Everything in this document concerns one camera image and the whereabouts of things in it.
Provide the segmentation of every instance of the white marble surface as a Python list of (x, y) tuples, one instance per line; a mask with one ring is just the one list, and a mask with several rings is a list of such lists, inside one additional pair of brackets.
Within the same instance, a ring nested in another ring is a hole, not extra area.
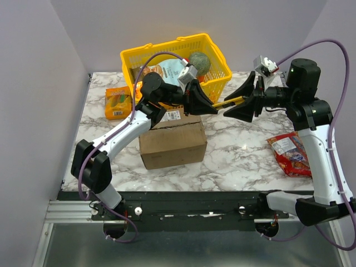
[[(233, 74), (226, 85), (224, 97), (235, 91), (248, 77), (248, 72)], [(125, 86), (122, 73), (94, 73), (76, 142), (91, 141), (116, 126), (104, 115), (105, 89)], [(280, 77), (274, 85), (281, 85)], [(223, 116), (202, 116), (207, 135), (203, 162), (145, 169), (138, 139), (132, 141), (112, 162), (112, 184), (118, 191), (249, 191), (249, 190), (312, 190), (310, 178), (288, 177), (276, 163), (266, 139), (291, 132), (291, 122), (283, 112), (263, 112), (253, 123)], [(70, 163), (63, 183), (64, 191), (77, 191), (77, 180), (70, 174)]]

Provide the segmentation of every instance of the yellow plastic basket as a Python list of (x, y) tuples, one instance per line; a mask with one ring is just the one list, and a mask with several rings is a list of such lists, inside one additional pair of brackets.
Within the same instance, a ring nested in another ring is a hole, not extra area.
[[(157, 45), (148, 43), (145, 46), (123, 50), (120, 54), (122, 72), (131, 90), (131, 94), (134, 89), (135, 79), (130, 69), (141, 67), (152, 55), (163, 51), (173, 52), (185, 58), (189, 58), (189, 55), (193, 52), (205, 53), (210, 59), (211, 67), (209, 72), (205, 75), (204, 82), (200, 83), (200, 85), (209, 99), (212, 100), (213, 103), (217, 103), (226, 83), (231, 80), (232, 73), (226, 64), (224, 55), (206, 33), (178, 37), (175, 41)], [(154, 58), (149, 63), (149, 66), (156, 65), (169, 58), (174, 57), (170, 55), (160, 55)]]

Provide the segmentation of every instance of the metal floor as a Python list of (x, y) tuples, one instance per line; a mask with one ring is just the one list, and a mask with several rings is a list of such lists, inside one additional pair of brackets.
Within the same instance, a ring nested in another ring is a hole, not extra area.
[[(297, 221), (280, 222), (276, 237), (301, 228)], [(324, 231), (332, 235), (329, 224)], [(55, 224), (45, 264), (57, 266), (252, 267), (343, 266), (340, 255), (314, 227), (296, 240), (273, 242), (256, 232), (211, 231), (142, 233), (132, 244), (105, 240), (101, 224)]]

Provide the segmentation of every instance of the white wall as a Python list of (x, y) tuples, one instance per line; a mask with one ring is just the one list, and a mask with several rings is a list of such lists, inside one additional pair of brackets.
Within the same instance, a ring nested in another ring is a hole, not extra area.
[[(321, 38), (335, 38), (341, 41), (350, 57), (349, 89), (343, 109), (336, 125), (335, 138), (339, 157), (346, 180), (356, 194), (356, 2), (355, 0), (329, 0), (320, 17), (311, 29), (305, 44)], [(340, 49), (334, 44), (319, 44), (299, 54), (315, 60), (322, 69), (317, 96), (328, 101), (335, 112), (344, 81), (345, 63)], [(350, 218), (341, 220), (346, 244), (354, 240), (354, 230)], [(349, 253), (356, 265), (356, 251)]]
[(0, 25), (0, 266), (31, 266), (88, 75), (49, 1), (2, 1)]
[(118, 71), (120, 52), (208, 33), (234, 71), (301, 46), (326, 0), (51, 0), (85, 67)]

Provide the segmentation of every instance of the yellow stick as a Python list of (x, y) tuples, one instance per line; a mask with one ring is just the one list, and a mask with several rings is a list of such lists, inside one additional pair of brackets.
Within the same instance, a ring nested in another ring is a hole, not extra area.
[(213, 107), (216, 108), (217, 110), (220, 110), (222, 108), (226, 108), (226, 107), (242, 104), (243, 102), (245, 102), (245, 100), (243, 99), (242, 96), (239, 96), (239, 97), (236, 97), (236, 98), (232, 98), (230, 100), (226, 100), (224, 102), (216, 103), (216, 104), (213, 105)]

